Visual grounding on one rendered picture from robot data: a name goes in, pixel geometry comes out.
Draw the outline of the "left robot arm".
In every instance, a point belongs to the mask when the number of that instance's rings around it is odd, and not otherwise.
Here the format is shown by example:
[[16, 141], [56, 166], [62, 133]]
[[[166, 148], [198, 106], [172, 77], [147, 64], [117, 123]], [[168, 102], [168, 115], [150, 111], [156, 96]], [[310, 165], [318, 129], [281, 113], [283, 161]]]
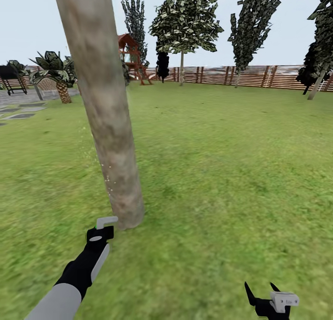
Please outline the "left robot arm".
[[24, 320], [74, 320], [86, 289], [95, 281], [110, 252], [107, 240], [114, 237], [115, 226], [104, 224], [117, 221], [118, 216], [97, 219], [96, 227], [87, 231], [84, 251], [68, 263], [56, 285]]

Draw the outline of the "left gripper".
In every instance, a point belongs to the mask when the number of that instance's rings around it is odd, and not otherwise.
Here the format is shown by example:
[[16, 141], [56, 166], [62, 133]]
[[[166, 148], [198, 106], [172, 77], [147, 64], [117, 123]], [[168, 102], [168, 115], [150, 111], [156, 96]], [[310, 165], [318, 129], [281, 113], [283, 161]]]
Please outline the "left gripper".
[[97, 230], [97, 228], [92, 228], [90, 230], [87, 231], [87, 242], [88, 240], [94, 235], [94, 234], [98, 234], [98, 233], [103, 233], [106, 235], [107, 239], [112, 239], [114, 237], [114, 227], [115, 226], [107, 226], [104, 227], [104, 229], [99, 229]]

